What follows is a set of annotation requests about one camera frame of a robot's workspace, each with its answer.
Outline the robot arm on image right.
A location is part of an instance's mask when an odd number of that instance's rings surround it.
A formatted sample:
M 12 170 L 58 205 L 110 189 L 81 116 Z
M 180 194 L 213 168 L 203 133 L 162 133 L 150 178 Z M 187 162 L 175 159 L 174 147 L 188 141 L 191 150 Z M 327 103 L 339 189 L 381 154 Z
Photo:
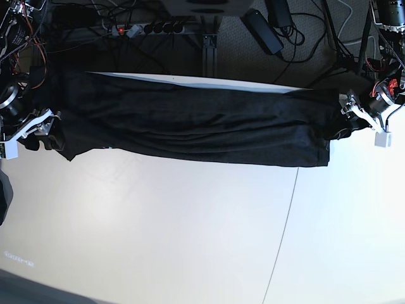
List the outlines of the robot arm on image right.
M 404 108 L 404 1 L 370 1 L 358 57 L 349 54 L 336 34 L 336 61 L 332 70 L 374 75 L 373 85 L 357 95 L 340 94 L 340 113 L 325 136 L 349 137 L 355 130 L 371 128 L 375 144 L 387 146 L 389 119 Z

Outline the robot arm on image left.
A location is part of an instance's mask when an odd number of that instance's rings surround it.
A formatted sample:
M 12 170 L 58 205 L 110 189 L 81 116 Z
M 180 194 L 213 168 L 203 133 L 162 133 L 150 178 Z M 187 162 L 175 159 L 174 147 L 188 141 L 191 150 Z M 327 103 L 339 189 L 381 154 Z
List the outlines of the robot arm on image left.
M 18 144 L 37 151 L 62 151 L 65 137 L 61 112 L 51 104 L 44 84 L 49 76 L 47 54 L 40 31 L 48 1 L 1 1 L 1 158 L 12 159 Z M 38 50 L 42 65 L 24 71 L 20 53 Z

